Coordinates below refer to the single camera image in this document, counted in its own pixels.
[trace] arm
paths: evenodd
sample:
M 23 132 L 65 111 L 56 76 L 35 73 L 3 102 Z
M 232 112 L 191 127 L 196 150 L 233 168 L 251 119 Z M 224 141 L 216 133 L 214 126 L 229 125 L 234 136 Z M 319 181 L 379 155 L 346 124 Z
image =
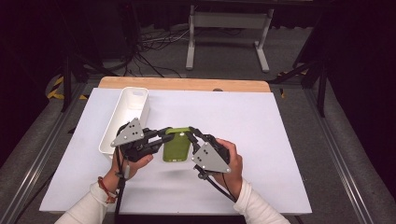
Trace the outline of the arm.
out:
M 147 155 L 137 162 L 127 161 L 130 166 L 129 178 L 132 178 L 137 170 L 146 166 L 151 160 L 152 155 Z M 113 155 L 113 162 L 110 170 L 103 177 L 103 184 L 109 191 L 110 196 L 116 196 L 116 190 L 119 183 L 119 178 L 116 173 L 119 171 L 117 165 L 116 154 Z M 88 192 L 81 200 L 79 200 L 73 207 L 67 210 L 57 221 L 57 224 L 73 224 L 73 223 L 102 223 L 105 218 L 108 203 L 107 194 L 100 188 L 98 183 L 91 185 L 90 192 Z
M 213 177 L 224 188 L 228 187 L 230 193 L 237 199 L 233 208 L 245 217 L 248 224 L 289 223 L 242 178 L 242 157 L 237 154 L 236 145 L 221 139 L 217 139 L 217 141 L 230 150 L 229 165 L 232 171 L 229 174 L 224 174 L 224 178 L 223 174 L 216 174 Z

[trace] green object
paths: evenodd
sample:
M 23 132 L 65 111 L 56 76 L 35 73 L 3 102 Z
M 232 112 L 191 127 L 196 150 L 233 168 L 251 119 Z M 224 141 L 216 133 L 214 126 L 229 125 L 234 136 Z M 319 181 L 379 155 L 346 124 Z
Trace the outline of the green object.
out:
M 163 160 L 164 161 L 185 161 L 189 155 L 190 140 L 185 134 L 190 128 L 175 128 L 166 130 L 166 134 L 174 133 L 172 141 L 164 144 Z

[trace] white rectangular container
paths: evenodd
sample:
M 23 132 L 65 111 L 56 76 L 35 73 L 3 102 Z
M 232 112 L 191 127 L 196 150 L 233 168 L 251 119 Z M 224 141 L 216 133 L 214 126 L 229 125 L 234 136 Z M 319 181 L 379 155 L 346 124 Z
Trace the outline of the white rectangular container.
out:
M 146 127 L 149 116 L 149 91 L 145 88 L 127 87 L 120 94 L 120 98 L 107 124 L 105 134 L 99 145 L 99 151 L 110 159 L 113 158 L 114 147 L 110 144 L 117 136 L 120 126 L 134 118 L 139 118 L 142 128 Z

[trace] red bracelet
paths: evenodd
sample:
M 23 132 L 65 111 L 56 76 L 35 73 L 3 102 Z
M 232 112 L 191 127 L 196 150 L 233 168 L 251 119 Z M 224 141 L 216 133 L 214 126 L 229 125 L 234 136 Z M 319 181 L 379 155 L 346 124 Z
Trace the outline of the red bracelet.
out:
M 98 184 L 99 184 L 99 188 L 104 190 L 107 195 L 106 203 L 115 203 L 116 199 L 119 197 L 119 194 L 116 192 L 116 197 L 113 197 L 110 194 L 110 192 L 108 192 L 108 189 L 106 188 L 106 186 L 103 184 L 103 178 L 101 176 L 98 177 Z

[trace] long-sleeve shirt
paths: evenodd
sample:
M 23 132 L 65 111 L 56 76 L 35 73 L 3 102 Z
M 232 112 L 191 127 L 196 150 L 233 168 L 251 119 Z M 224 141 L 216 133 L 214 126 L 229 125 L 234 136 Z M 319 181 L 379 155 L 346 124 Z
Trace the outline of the long-sleeve shirt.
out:
M 57 224 L 97 224 L 102 223 L 107 211 L 107 195 L 97 183 L 73 207 L 67 210 Z M 245 217 L 247 224 L 286 224 L 289 223 L 244 179 L 235 211 Z

